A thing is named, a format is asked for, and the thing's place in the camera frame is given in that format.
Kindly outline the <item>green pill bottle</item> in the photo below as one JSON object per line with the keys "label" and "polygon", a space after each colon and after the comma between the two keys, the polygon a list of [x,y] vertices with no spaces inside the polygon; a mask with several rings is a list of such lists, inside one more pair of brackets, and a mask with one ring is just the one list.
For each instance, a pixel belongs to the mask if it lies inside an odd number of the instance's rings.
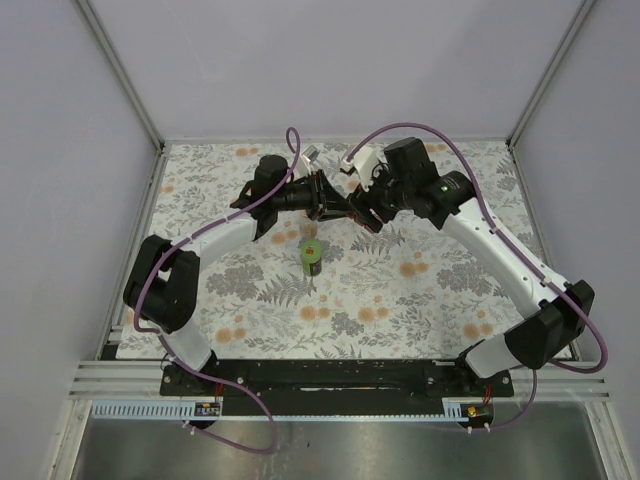
{"label": "green pill bottle", "polygon": [[300,246],[302,268],[306,275],[317,276],[322,270],[322,245],[318,240],[307,240]]}

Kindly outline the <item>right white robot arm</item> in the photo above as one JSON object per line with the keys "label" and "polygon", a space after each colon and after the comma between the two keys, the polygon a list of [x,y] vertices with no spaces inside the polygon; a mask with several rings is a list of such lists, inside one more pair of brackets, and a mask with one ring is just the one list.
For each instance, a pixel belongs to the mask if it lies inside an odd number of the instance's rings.
{"label": "right white robot arm", "polygon": [[481,200],[469,177],[458,171],[439,174],[415,137],[387,146],[383,154],[379,158],[363,146],[342,161],[342,172],[359,180],[348,197],[357,221],[379,232],[403,210],[428,220],[481,262],[523,318],[460,354],[455,383],[462,393],[480,394],[491,376],[504,370],[538,370],[584,332],[593,289],[544,266]]}

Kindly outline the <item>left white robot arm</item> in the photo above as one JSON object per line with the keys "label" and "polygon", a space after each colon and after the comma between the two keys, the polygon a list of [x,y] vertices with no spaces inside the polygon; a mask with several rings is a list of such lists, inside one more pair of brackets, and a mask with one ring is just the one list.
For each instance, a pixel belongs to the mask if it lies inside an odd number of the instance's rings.
{"label": "left white robot arm", "polygon": [[321,171],[292,179],[287,160],[266,155],[254,178],[231,204],[227,218],[203,227],[190,238],[173,243],[157,235],[140,246],[123,292],[124,303],[139,318],[152,323],[151,332],[174,359],[185,364],[182,383],[196,395],[216,386],[217,372],[209,364],[215,354],[192,319],[201,271],[225,254],[253,242],[276,223],[278,214],[303,211],[309,219],[348,218],[353,210]]}

